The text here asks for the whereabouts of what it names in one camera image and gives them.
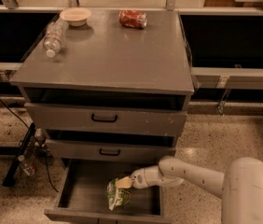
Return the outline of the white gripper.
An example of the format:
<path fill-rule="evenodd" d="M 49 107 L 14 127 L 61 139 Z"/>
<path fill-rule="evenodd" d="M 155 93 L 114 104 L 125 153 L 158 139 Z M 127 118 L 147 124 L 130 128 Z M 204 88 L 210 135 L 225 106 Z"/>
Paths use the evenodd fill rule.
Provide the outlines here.
<path fill-rule="evenodd" d="M 115 182 L 115 185 L 118 189 L 129 189 L 134 187 L 136 189 L 145 189 L 148 187 L 148 184 L 145 180 L 145 169 L 135 170 L 131 177 L 125 176 L 123 178 L 118 179 Z"/>

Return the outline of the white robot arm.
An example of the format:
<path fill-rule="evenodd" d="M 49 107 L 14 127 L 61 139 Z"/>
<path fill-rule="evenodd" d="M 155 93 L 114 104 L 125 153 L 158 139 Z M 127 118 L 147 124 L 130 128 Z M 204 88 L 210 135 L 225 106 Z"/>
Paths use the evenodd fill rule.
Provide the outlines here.
<path fill-rule="evenodd" d="M 263 224 L 263 161 L 254 158 L 239 158 L 222 173 L 165 156 L 120 178 L 116 187 L 174 187 L 184 180 L 221 199 L 222 224 Z"/>

